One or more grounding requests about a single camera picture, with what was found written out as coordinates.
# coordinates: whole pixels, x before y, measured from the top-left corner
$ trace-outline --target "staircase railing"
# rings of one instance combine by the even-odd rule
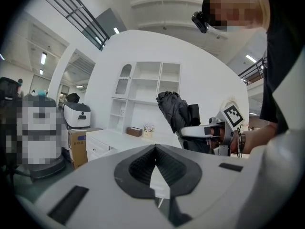
[[[81,0],[46,0],[99,50],[105,46],[109,36],[89,12]]]
[[[238,76],[246,83],[246,85],[250,85],[264,77],[263,68],[262,59],[260,59]]]

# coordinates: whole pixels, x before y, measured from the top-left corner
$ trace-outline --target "white shelf unit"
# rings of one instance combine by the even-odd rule
[[[123,133],[123,123],[127,100],[113,98],[110,111],[108,129],[118,133]]]
[[[179,82],[180,65],[177,63],[162,63],[161,81]]]
[[[130,72],[127,67],[126,73],[123,73],[123,69],[119,76],[118,84],[123,85],[124,80],[128,82],[124,84],[126,92],[113,96],[108,125],[108,129],[121,134],[126,133],[126,128],[135,123],[138,123],[136,127],[140,128],[139,123],[163,120],[156,101],[158,94],[165,91],[179,93],[180,88],[181,67],[178,63],[137,62],[130,65]]]
[[[126,99],[113,98],[110,114],[124,117],[126,102]]]
[[[154,102],[156,99],[158,80],[133,79],[128,99]]]
[[[133,79],[158,80],[161,62],[137,62]]]
[[[162,63],[158,94],[162,92],[177,92],[180,88],[180,64]]]
[[[108,129],[118,133],[123,133],[123,122],[123,116],[110,115]]]
[[[158,94],[166,91],[179,93],[179,82],[160,81]]]
[[[134,68],[135,62],[127,63],[122,67],[112,95],[114,98],[127,99]]]

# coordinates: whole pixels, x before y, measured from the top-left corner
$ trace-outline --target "white appliance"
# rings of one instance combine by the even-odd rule
[[[68,130],[90,128],[91,110],[90,107],[85,104],[64,102],[62,104],[62,117],[65,124],[62,137],[64,149],[66,150],[63,150],[63,152],[68,154]]]

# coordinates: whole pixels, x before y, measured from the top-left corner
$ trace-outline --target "person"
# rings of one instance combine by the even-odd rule
[[[21,98],[23,98],[23,91],[20,91],[20,93],[19,93],[19,90],[20,90],[20,88],[21,88],[21,86],[22,86],[22,83],[23,83],[23,80],[20,78],[19,80],[18,80],[18,84],[19,84],[19,87],[18,87],[18,90],[17,90],[17,92],[18,92],[18,94],[19,94],[19,96],[21,97]]]
[[[210,26],[224,31],[239,28],[266,29],[267,50],[263,56],[264,93],[260,118],[268,125],[254,131],[245,131],[243,153],[249,154],[254,147],[265,145],[274,136],[284,133],[287,123],[273,99],[272,93],[296,62],[303,47],[301,30],[292,19],[293,4],[278,6],[279,0],[203,0],[202,15]],[[221,139],[224,130],[220,130]],[[231,153],[237,151],[237,133],[231,143]]]

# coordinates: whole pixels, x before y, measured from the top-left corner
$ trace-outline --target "ceiling light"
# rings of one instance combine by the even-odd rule
[[[117,33],[117,34],[119,34],[120,32],[119,32],[119,30],[118,30],[118,28],[114,28],[114,31],[115,31],[115,33]]]
[[[95,39],[100,45],[102,44],[101,40],[98,37],[95,37]]]
[[[47,54],[45,52],[43,52],[41,54],[41,63],[44,65],[44,63],[46,62],[46,58],[47,58]]]
[[[246,55],[246,58],[248,58],[252,62],[256,63],[256,60],[254,58],[252,58],[251,56],[249,56],[248,54]]]

